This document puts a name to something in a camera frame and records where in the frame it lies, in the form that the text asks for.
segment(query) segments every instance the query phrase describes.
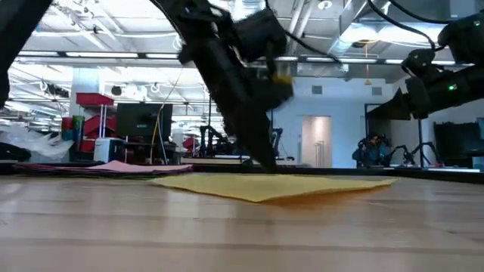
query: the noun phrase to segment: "plastic sheet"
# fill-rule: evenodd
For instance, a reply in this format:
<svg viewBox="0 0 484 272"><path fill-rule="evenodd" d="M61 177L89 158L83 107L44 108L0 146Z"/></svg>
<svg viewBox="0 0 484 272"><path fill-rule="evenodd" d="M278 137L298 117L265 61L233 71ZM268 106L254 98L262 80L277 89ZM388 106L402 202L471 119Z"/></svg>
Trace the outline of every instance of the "plastic sheet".
<svg viewBox="0 0 484 272"><path fill-rule="evenodd" d="M51 138L51 134L43 135L19 125L0 126L0 131L0 142L37 152L49 159L62 159L73 145L73 141L63 141L60 135Z"/></svg>

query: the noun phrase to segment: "yellow towel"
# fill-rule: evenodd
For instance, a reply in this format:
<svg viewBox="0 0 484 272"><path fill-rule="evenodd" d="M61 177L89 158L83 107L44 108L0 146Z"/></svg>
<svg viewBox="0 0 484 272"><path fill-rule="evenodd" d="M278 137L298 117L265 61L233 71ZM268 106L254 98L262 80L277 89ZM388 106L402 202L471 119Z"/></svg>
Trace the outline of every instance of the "yellow towel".
<svg viewBox="0 0 484 272"><path fill-rule="evenodd" d="M366 190L390 185L385 181L360 181L298 175L191 174L152 180L155 184L217 196L261 202L289 196Z"/></svg>

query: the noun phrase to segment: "monitor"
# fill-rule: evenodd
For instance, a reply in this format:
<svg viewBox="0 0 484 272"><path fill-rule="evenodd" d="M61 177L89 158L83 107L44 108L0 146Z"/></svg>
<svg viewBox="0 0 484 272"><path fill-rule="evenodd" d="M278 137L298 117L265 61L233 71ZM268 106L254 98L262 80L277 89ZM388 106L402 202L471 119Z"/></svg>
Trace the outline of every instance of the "monitor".
<svg viewBox="0 0 484 272"><path fill-rule="evenodd" d="M152 136L161 104L118 104L116 111L116 134L119 136ZM165 104L160 114L163 140L172 133L173 105Z"/></svg>

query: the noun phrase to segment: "wooden table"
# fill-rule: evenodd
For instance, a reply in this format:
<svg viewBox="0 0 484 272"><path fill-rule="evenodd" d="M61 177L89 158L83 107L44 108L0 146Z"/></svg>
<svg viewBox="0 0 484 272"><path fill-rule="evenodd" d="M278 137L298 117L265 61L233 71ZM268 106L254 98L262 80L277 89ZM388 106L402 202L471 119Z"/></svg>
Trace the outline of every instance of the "wooden table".
<svg viewBox="0 0 484 272"><path fill-rule="evenodd" d="M0 271L480 271L484 186L257 205L145 181L0 179Z"/></svg>

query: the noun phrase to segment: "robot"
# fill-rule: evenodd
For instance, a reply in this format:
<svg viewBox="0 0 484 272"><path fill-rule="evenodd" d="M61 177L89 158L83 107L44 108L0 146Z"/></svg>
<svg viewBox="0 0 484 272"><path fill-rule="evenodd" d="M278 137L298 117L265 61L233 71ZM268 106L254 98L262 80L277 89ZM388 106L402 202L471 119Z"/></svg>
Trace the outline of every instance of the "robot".
<svg viewBox="0 0 484 272"><path fill-rule="evenodd" d="M0 107L8 99L8 68L51 1L0 1ZM211 5L208 0L151 1L183 39L185 45L178 59L181 63L194 62L225 118L226 130L237 136L239 143L268 172L276 172L265 113L293 96L290 78L276 74L275 58L286 51L287 36L296 38L282 28L269 7L235 23L227 11ZM371 0L367 1L383 19L411 29L388 18ZM484 83L484 14L445 23L448 25L439 36L439 48L430 41L432 49L412 51L404 61L403 67L412 74L406 82L408 93L398 91L391 101L371 112L372 118L410 119L412 115L423 119L438 110L484 97L479 88ZM458 72L433 65L435 52L446 46L450 47L457 63L474 65ZM329 54L324 55L339 62ZM261 57L268 67L268 76L263 79L244 66Z"/></svg>

